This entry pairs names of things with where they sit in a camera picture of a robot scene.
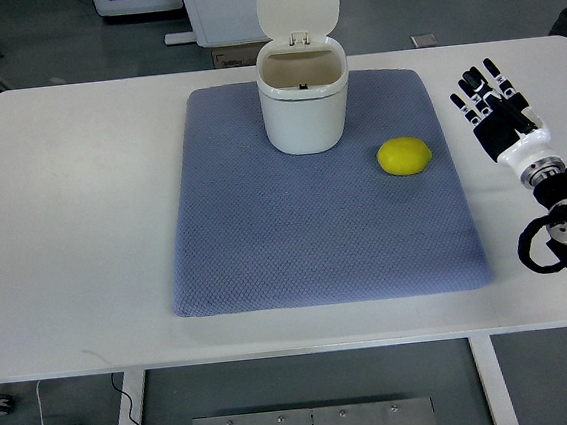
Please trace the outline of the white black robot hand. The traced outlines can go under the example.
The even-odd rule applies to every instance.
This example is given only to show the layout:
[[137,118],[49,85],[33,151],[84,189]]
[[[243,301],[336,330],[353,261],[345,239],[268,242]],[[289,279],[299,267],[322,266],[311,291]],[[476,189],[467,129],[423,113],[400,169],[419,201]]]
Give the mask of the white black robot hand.
[[458,88],[463,94],[450,100],[494,162],[520,172],[554,157],[549,128],[491,59],[464,71]]

